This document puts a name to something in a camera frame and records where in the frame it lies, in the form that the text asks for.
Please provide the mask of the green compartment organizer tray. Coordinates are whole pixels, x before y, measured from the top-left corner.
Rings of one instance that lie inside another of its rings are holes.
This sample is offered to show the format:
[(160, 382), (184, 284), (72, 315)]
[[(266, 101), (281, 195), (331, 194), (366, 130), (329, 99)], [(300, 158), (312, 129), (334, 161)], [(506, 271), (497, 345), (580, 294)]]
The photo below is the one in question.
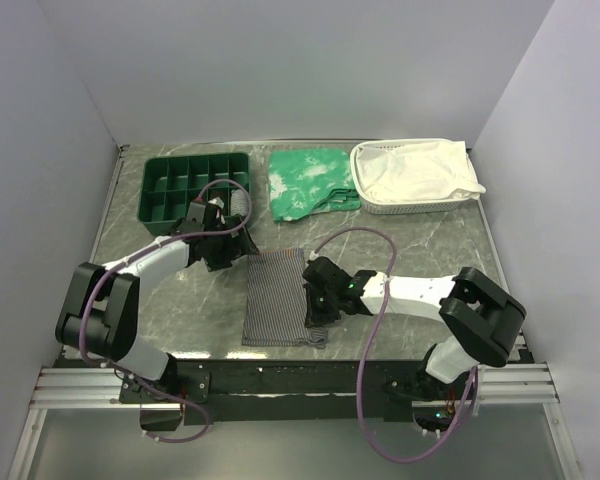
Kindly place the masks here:
[(152, 236), (163, 236), (198, 196), (218, 198), (227, 215), (240, 186), (250, 189), (250, 160), (244, 152), (154, 157), (144, 164), (137, 219)]

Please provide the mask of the green white patterned underwear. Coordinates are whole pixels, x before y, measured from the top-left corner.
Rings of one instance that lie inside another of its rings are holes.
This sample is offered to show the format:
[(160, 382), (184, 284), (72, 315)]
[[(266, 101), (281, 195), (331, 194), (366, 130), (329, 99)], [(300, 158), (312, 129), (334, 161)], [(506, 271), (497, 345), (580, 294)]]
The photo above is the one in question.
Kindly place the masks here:
[(276, 223), (361, 207), (349, 154), (338, 148), (273, 152), (269, 157), (268, 197)]

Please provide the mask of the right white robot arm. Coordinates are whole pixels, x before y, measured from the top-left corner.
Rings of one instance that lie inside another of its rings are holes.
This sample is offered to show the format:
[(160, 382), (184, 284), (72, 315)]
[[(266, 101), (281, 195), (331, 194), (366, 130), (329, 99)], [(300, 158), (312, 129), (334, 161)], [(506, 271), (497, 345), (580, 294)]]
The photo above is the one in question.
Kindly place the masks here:
[(351, 276), (320, 257), (302, 273), (305, 325), (329, 325), (342, 314), (409, 315), (442, 322), (450, 336), (429, 348), (409, 379), (392, 389), (423, 400), (442, 397), (479, 365), (508, 362), (526, 317), (525, 308), (482, 271), (464, 267), (455, 276), (417, 278), (360, 270)]

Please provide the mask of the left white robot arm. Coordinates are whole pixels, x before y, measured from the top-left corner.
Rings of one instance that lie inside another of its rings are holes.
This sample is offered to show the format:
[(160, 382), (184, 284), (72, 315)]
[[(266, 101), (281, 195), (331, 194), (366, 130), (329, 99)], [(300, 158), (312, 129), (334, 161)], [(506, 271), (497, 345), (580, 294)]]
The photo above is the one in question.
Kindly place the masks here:
[(197, 262), (213, 272), (256, 254), (246, 223), (243, 215), (181, 219), (171, 235), (158, 236), (123, 259), (80, 264), (55, 327), (56, 340), (134, 374), (156, 401), (180, 394), (183, 381), (175, 358), (138, 333), (140, 300), (163, 279)]

